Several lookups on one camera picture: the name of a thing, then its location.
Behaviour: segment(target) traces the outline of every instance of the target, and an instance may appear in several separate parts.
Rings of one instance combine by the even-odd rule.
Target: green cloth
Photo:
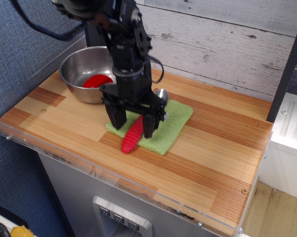
[[[164,155],[167,152],[193,113],[193,109],[191,107],[181,104],[175,100],[168,101],[165,111],[168,116],[166,121],[160,121],[158,129],[154,131],[151,138],[145,138],[143,135],[137,144],[140,147],[144,147],[160,155]],[[126,114],[127,122],[119,130],[115,129],[111,122],[107,124],[107,130],[124,138],[131,125],[140,116],[139,114],[131,111],[127,111]]]

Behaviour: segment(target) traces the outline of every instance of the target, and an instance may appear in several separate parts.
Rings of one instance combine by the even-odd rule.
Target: wooden countertop
[[[152,73],[158,79],[160,72]],[[248,199],[241,191],[251,190],[271,133],[271,103],[171,74],[153,88],[194,110],[164,156],[140,147],[123,154],[122,139],[106,131],[105,106],[76,100],[58,72],[7,112],[0,130],[188,221],[234,235],[226,225],[239,228]]]

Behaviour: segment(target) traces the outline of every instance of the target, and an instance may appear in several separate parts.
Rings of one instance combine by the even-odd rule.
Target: stainless steel bowl
[[[69,55],[60,65],[60,76],[66,82],[71,93],[80,101],[100,104],[102,92],[99,88],[83,88],[91,76],[103,74],[115,83],[112,73],[112,58],[106,47],[88,47]]]

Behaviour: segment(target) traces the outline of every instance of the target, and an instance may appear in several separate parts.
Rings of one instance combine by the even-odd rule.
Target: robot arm
[[[151,38],[134,0],[52,1],[68,17],[97,26],[105,39],[116,83],[100,90],[113,126],[119,129],[126,122],[126,110],[133,111],[143,115],[145,137],[151,137],[164,121],[166,102],[151,90],[150,61],[161,63],[148,55]]]

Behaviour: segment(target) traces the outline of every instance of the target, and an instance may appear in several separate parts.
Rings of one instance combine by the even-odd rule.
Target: wood plank wall
[[[297,0],[137,3],[150,54],[167,72],[273,100],[297,34]]]

